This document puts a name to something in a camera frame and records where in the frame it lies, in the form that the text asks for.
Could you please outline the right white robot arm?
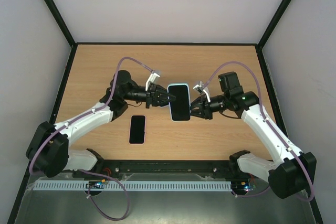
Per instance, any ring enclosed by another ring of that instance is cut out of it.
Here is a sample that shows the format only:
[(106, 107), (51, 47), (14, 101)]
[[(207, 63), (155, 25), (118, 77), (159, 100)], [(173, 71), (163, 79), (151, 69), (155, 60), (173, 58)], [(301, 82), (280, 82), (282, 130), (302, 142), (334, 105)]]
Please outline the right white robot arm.
[(228, 72), (218, 76), (221, 95), (210, 96), (208, 88), (199, 82), (194, 90), (199, 97), (191, 103), (191, 115), (211, 120), (215, 112), (230, 110), (246, 123), (261, 140), (271, 156), (262, 159), (247, 150), (229, 157), (229, 172), (239, 178), (245, 173), (267, 182), (270, 189), (281, 199), (302, 190), (313, 191), (313, 180), (317, 160), (304, 153), (281, 131), (260, 104), (260, 96), (244, 92), (237, 73)]

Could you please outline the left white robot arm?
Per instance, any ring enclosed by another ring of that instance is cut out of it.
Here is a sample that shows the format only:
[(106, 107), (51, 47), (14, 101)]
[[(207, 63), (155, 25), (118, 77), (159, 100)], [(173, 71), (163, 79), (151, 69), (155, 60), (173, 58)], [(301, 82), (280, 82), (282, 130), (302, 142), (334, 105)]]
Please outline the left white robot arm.
[(60, 123), (41, 123), (26, 151), (29, 168), (37, 168), (47, 177), (65, 170), (92, 170), (100, 156), (89, 149), (72, 150), (71, 145), (90, 131), (119, 118), (127, 110), (129, 100), (143, 102), (146, 108), (163, 107), (174, 101), (174, 95), (156, 84), (159, 77), (159, 73), (152, 71), (145, 86), (140, 86), (128, 71), (120, 70), (106, 94), (92, 108)]

